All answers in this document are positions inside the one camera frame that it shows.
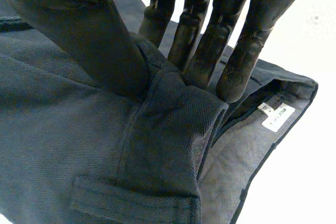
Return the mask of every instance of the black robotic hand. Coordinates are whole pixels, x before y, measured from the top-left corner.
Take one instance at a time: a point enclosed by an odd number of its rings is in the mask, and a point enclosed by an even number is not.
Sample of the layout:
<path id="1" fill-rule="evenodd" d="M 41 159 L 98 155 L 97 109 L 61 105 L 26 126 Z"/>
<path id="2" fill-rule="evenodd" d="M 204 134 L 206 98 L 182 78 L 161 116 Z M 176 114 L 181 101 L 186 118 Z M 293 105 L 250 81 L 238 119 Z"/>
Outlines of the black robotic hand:
<path id="1" fill-rule="evenodd" d="M 146 87 L 144 59 L 113 0 L 7 0 L 21 18 L 119 95 Z"/>
<path id="2" fill-rule="evenodd" d="M 222 100 L 238 101 L 277 20 L 295 0 L 251 0 L 244 27 L 216 87 Z M 200 34 L 209 0 L 185 0 L 168 60 L 184 72 L 194 86 L 206 89 L 227 46 L 246 0 L 214 0 L 207 29 L 191 53 Z M 144 12 L 139 34 L 159 47 L 174 11 L 175 0 L 151 0 Z"/>

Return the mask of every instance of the care label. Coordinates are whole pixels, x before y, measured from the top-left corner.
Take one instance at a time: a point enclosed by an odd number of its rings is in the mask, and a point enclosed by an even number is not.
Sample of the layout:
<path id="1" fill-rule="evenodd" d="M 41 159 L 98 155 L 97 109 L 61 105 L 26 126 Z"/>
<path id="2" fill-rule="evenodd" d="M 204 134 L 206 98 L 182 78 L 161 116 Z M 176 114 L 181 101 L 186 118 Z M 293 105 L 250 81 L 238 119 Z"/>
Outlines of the care label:
<path id="1" fill-rule="evenodd" d="M 278 132 L 294 111 L 294 108 L 282 103 L 266 120 L 263 121 L 262 125 L 273 132 Z"/>
<path id="2" fill-rule="evenodd" d="M 264 102 L 261 105 L 259 105 L 258 110 L 267 116 L 270 116 L 274 111 L 274 109 L 271 106 L 269 106 Z"/>

